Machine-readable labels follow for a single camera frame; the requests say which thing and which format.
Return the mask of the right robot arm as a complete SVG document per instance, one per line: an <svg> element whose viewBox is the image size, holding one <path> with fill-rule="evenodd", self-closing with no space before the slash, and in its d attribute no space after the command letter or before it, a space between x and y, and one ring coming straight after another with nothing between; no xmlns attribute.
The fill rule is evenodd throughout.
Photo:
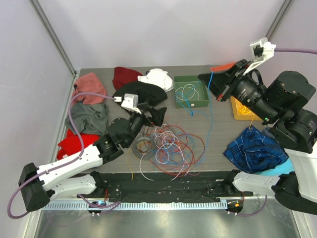
<svg viewBox="0 0 317 238"><path fill-rule="evenodd" d="M257 70L246 60L220 72L202 73L198 79L218 101L233 97L257 115L288 154L294 171L278 176L235 172L224 191L274 197L284 207L307 214L317 212L317 116L304 106L316 92L299 72L284 71L269 85L252 79Z"/></svg>

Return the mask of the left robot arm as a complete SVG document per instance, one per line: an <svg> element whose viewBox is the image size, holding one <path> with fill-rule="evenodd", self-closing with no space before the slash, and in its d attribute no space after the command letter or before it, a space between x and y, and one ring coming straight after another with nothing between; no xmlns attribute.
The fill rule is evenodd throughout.
<svg viewBox="0 0 317 238"><path fill-rule="evenodd" d="M144 126L161 126L167 108L155 109L148 103L141 103L130 118L116 118L107 127L105 135L89 145L82 152L43 166L29 163L24 166L18 185L27 212L46 206L63 192L91 194L102 197L106 186L96 174L78 177L78 173L109 163L123 154L135 140Z"/></svg>

